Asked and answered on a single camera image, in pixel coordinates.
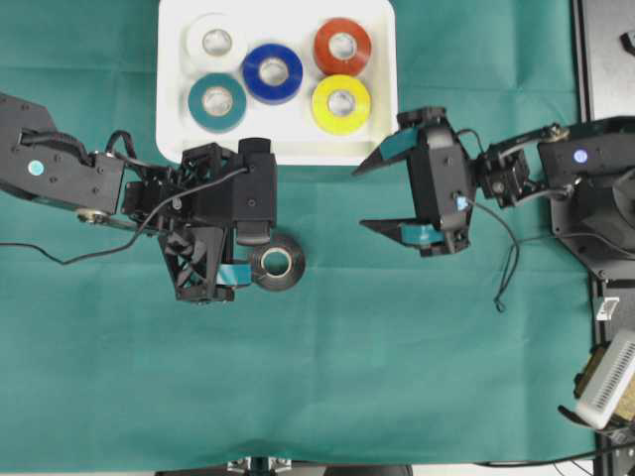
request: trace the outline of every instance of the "tape roll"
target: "tape roll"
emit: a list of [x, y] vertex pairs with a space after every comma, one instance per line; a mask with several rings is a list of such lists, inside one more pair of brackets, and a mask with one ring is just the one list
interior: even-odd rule
[[366, 30], [346, 18], [335, 18], [316, 34], [314, 58], [326, 75], [356, 76], [364, 70], [372, 54]]
[[[272, 274], [267, 270], [266, 260], [279, 253], [287, 260], [287, 268], [280, 274]], [[261, 288], [272, 291], [286, 291], [295, 286], [307, 267], [307, 259], [301, 246], [291, 236], [277, 234], [268, 245], [256, 248], [250, 255], [251, 278]]]
[[208, 74], [191, 88], [188, 106], [200, 127], [223, 133], [236, 127], [245, 116], [247, 95], [233, 77]]
[[331, 76], [317, 86], [313, 111], [316, 123], [323, 130], [346, 136], [368, 121], [370, 93], [359, 79], [341, 74]]
[[206, 72], [237, 70], [249, 47], [242, 24], [225, 15], [206, 15], [188, 29], [186, 47], [194, 65]]
[[245, 59], [242, 73], [249, 92], [265, 104], [283, 104], [300, 90], [304, 76], [298, 55], [282, 45], [263, 45]]

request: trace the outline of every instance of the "black tape roll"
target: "black tape roll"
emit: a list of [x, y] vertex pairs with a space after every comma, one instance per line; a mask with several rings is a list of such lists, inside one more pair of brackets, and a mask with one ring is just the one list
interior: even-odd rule
[[[282, 253], [289, 262], [287, 270], [279, 276], [270, 274], [265, 268], [265, 260], [274, 253]], [[254, 249], [249, 261], [252, 281], [272, 292], [291, 289], [300, 281], [307, 267], [307, 259], [298, 242], [291, 236], [281, 234], [274, 235], [268, 245]]]

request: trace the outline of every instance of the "yellow tape roll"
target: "yellow tape roll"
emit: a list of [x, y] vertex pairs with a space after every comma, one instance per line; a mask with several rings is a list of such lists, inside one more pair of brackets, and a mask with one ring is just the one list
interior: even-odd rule
[[370, 104], [370, 93], [359, 79], [338, 74], [317, 86], [314, 118], [329, 134], [347, 136], [368, 121]]

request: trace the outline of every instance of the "teal tablecloth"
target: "teal tablecloth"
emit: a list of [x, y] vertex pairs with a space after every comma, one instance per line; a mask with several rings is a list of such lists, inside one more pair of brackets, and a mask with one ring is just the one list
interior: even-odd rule
[[[402, 109], [445, 105], [497, 141], [576, 119], [567, 0], [394, 0]], [[89, 149], [115, 128], [154, 141], [155, 0], [2, 0], [0, 90], [49, 106]], [[420, 260], [360, 218], [408, 216], [403, 167], [282, 169], [280, 224], [309, 268], [291, 292], [174, 301], [153, 240], [60, 269], [0, 251], [0, 470], [197, 467], [243, 455], [364, 462], [536, 459], [592, 447], [557, 413], [590, 342], [585, 272], [528, 246], [492, 297], [505, 232]], [[74, 256], [121, 243], [63, 211], [0, 195], [0, 240]], [[520, 236], [545, 204], [505, 213]]]

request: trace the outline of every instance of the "red tape roll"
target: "red tape roll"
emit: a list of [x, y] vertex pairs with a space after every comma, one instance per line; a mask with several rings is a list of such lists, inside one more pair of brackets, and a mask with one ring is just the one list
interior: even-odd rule
[[368, 33], [352, 20], [335, 18], [317, 32], [314, 58], [328, 76], [356, 76], [368, 64], [371, 52]]

